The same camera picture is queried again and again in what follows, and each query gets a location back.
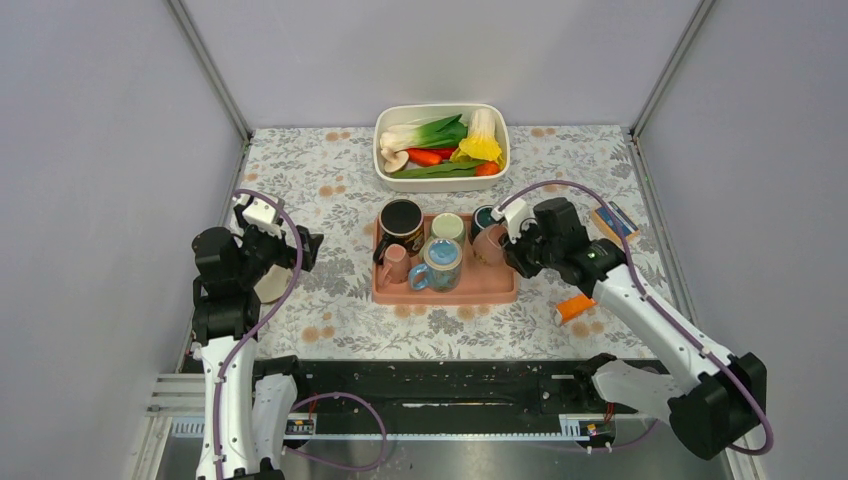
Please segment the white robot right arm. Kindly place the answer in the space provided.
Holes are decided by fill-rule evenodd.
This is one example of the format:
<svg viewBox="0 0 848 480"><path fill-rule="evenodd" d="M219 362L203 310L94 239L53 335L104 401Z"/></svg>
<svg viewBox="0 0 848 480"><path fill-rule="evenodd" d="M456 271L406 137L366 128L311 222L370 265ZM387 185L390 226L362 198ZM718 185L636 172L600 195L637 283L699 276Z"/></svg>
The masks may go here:
<svg viewBox="0 0 848 480"><path fill-rule="evenodd" d="M506 263L524 278L548 269L618 317L655 354L663 374L598 354L577 372L575 402L597 412L620 404L670 426L693 455L711 460L761 425L767 368L754 354L733 354L657 295L620 246L592 240L563 197L529 207L521 199L492 210L506 227Z"/></svg>

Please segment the blue patterned mug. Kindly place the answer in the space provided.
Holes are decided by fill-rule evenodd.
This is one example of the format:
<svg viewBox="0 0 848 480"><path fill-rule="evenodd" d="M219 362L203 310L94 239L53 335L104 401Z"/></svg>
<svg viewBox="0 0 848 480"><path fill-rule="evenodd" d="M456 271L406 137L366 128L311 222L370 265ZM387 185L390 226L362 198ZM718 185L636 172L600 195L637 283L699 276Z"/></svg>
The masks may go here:
<svg viewBox="0 0 848 480"><path fill-rule="evenodd" d="M426 242L421 263L408 273L412 290L430 289L438 293L455 290L460 283L463 252L452 239L433 238Z"/></svg>

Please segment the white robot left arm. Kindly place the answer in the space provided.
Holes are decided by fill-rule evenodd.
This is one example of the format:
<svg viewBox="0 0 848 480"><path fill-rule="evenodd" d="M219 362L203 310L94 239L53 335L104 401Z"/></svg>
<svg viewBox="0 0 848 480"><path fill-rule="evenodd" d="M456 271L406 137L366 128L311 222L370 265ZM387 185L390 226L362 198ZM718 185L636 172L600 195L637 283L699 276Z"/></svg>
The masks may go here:
<svg viewBox="0 0 848 480"><path fill-rule="evenodd" d="M324 241L296 229L303 250L249 225L240 235L212 227L195 237L193 333L204 374L204 436L198 479L279 479L273 428L254 428L253 368L260 299L254 288L272 266L312 269Z"/></svg>

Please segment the large pink mug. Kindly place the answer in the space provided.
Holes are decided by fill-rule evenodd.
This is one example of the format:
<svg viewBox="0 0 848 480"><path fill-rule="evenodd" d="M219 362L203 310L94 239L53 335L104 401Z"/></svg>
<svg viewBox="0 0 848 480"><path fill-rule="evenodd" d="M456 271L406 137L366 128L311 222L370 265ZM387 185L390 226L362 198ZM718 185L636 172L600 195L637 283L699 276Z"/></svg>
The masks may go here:
<svg viewBox="0 0 848 480"><path fill-rule="evenodd" d="M504 249L501 239L508 234L502 224L493 224L484 228L473 241L473 255L481 265L497 267L505 263Z"/></svg>

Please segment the dark teal mug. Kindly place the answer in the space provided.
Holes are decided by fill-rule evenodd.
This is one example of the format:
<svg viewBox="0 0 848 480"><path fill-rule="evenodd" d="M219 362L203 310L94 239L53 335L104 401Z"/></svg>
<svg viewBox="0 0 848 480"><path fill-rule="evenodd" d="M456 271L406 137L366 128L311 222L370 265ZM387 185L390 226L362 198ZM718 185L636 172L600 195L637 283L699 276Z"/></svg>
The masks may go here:
<svg viewBox="0 0 848 480"><path fill-rule="evenodd" d="M483 205L474 210L470 223L470 241L474 242L476 237L487 227L498 224L492 216L494 206Z"/></svg>

